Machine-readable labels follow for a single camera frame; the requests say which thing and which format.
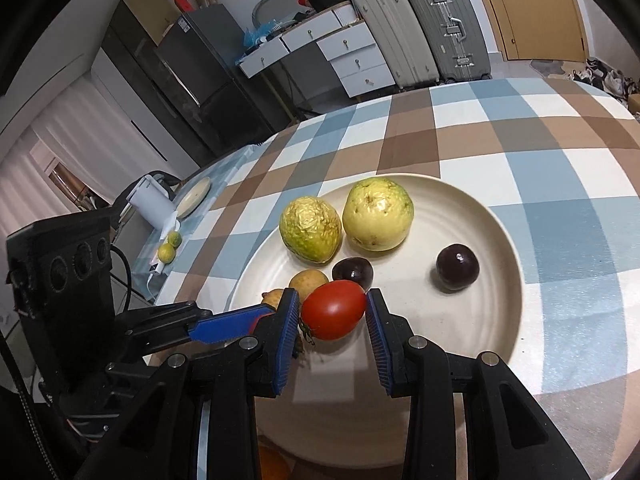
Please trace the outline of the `green lime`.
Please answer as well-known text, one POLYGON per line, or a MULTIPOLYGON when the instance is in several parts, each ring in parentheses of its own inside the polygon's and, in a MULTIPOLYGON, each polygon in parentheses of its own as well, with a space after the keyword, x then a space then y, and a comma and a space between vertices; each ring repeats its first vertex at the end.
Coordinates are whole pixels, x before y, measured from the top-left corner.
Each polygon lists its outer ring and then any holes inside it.
POLYGON ((182 243, 182 236, 178 231, 170 231, 166 237, 166 243, 173 248, 178 248, 182 243))
POLYGON ((163 264, 172 263, 176 256, 176 248, 170 243, 161 244, 157 249, 157 258, 163 264))

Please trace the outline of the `wrinkled green guava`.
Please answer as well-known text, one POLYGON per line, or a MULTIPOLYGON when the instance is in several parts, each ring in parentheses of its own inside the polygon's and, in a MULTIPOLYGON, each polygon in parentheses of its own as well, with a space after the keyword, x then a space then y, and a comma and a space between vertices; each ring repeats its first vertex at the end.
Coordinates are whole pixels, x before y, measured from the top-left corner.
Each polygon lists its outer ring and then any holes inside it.
POLYGON ((343 239, 342 220, 335 208, 314 196, 296 198, 285 206, 279 232, 290 252, 314 264, 329 262, 343 239))

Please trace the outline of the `wooden door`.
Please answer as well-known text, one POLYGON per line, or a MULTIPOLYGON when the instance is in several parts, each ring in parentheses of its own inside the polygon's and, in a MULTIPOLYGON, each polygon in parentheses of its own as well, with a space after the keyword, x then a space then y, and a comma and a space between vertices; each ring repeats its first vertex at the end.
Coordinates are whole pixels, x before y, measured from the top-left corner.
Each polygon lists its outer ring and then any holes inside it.
POLYGON ((482 0, 509 61, 584 62, 588 40, 577 0, 482 0))

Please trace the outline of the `silver suitcase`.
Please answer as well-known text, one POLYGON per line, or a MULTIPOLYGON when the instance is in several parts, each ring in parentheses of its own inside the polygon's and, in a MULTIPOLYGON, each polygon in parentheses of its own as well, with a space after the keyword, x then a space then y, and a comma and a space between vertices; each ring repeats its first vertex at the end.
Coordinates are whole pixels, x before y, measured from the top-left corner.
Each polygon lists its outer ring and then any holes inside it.
POLYGON ((471 0, 409 0, 440 79, 462 82, 491 78, 491 65, 471 0))

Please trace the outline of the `white kettle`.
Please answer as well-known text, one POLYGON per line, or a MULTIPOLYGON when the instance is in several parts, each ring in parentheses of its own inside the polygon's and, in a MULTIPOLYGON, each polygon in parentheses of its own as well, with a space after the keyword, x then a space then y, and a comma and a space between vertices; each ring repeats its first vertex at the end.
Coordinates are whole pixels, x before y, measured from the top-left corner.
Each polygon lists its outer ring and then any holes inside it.
POLYGON ((127 194, 126 200, 156 230, 171 230, 177 209, 168 192, 149 174, 142 177, 127 194))

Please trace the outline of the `large cream plate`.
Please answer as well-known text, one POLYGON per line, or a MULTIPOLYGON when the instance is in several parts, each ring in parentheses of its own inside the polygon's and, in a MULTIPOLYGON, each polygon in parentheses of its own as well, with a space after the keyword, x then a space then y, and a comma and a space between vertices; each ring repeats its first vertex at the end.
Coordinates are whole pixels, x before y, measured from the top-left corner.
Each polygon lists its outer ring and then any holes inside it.
MULTIPOLYGON (((506 228, 475 188, 417 174, 391 174, 414 203, 408 237, 389 252, 369 252, 373 285, 390 312, 445 351, 474 358, 496 352, 511 363, 518 348, 524 276, 506 228), (442 248, 461 243, 480 260, 462 292, 443 292, 432 271, 442 248)), ((257 427, 280 448, 332 467, 392 466, 404 458, 410 401, 390 398, 378 380, 367 326, 344 338, 305 344, 283 393, 256 402, 257 427)))

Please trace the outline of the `red tomato front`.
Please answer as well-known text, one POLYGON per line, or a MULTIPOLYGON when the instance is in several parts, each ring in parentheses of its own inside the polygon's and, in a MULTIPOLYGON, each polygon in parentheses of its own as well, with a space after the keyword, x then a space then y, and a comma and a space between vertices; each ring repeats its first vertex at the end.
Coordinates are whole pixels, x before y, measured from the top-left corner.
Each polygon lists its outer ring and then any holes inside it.
POLYGON ((354 330, 367 307, 367 296, 355 282, 338 280, 312 292, 300 309, 303 334, 334 341, 354 330))

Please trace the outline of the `beige suitcase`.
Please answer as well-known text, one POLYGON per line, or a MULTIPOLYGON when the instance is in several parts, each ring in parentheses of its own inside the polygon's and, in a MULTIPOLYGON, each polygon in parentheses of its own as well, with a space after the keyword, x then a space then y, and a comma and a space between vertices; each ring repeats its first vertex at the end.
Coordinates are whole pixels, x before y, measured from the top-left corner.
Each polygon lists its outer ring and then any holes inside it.
POLYGON ((352 0, 399 88, 437 84, 434 55, 409 0, 352 0))

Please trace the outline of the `smooth yellow guava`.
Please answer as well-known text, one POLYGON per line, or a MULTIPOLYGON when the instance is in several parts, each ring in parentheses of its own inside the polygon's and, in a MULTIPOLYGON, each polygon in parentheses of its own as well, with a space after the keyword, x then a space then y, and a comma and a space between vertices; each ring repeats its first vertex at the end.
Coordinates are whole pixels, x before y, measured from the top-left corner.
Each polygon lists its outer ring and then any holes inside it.
POLYGON ((408 236, 413 219, 410 195, 386 177, 356 182, 342 214, 347 238, 366 252, 387 252, 399 246, 408 236))

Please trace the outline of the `dark refrigerator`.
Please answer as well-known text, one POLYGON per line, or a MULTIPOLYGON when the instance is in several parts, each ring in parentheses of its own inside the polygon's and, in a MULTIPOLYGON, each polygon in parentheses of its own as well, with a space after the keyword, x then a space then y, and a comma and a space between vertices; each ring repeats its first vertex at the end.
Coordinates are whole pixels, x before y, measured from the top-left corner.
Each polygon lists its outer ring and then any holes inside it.
POLYGON ((243 37, 228 10, 213 4, 181 14, 156 49, 186 92, 184 117, 217 155, 262 143, 291 122, 269 80, 236 65, 243 37))

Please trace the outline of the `small cream plate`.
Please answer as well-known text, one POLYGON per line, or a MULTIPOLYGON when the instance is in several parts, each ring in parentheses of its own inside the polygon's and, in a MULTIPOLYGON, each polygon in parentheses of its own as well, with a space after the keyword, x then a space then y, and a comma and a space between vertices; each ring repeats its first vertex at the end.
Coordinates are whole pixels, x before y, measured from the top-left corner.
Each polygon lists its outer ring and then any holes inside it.
POLYGON ((183 196, 183 199, 178 203, 176 213, 177 219, 182 220, 200 206, 200 203, 204 200, 210 190, 212 181, 209 177, 201 178, 194 184, 194 187, 183 196))

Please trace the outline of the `brown kiwi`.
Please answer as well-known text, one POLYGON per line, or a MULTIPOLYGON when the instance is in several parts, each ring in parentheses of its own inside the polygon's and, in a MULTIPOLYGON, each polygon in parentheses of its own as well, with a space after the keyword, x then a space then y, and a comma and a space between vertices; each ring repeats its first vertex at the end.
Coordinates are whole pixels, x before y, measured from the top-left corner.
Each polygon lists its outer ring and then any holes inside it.
POLYGON ((270 292, 264 292, 262 294, 262 303, 266 304, 269 307, 272 307, 273 310, 277 310, 279 307, 281 298, 283 296, 284 290, 282 288, 276 288, 270 290, 270 292))
POLYGON ((299 301, 304 302, 317 288, 326 284, 329 279, 326 274, 317 270, 303 270, 295 274, 288 287, 295 289, 299 296, 299 301))

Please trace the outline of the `dark plum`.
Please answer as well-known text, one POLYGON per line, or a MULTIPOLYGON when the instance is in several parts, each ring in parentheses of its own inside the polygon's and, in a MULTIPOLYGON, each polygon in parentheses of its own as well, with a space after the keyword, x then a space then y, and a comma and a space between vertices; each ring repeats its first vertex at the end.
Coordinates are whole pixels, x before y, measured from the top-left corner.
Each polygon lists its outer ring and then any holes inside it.
POLYGON ((335 263, 332 268, 333 281, 357 283, 365 292, 371 287, 374 277, 372 264, 362 257, 349 257, 335 263))
POLYGON ((442 286, 453 292, 472 285, 480 275, 477 256, 463 244, 442 248, 436 258, 435 269, 442 286))

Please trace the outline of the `white drawer desk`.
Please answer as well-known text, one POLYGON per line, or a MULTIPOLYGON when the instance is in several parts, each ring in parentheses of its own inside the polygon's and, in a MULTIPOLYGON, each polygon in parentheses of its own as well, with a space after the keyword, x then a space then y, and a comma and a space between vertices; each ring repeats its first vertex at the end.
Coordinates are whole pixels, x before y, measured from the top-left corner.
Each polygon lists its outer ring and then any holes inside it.
POLYGON ((332 70, 350 98, 393 87, 395 79, 365 21, 343 2, 279 32, 244 55, 240 69, 248 78, 308 48, 321 56, 320 66, 332 70))

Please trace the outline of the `dark plum front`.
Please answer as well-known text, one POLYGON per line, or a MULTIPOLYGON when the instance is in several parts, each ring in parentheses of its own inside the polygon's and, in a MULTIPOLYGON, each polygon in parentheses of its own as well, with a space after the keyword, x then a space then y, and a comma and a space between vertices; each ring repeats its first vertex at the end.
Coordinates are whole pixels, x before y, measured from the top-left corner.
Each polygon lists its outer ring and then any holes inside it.
POLYGON ((332 268, 333 281, 357 283, 365 292, 371 287, 374 277, 372 264, 362 257, 349 257, 335 263, 332 268))

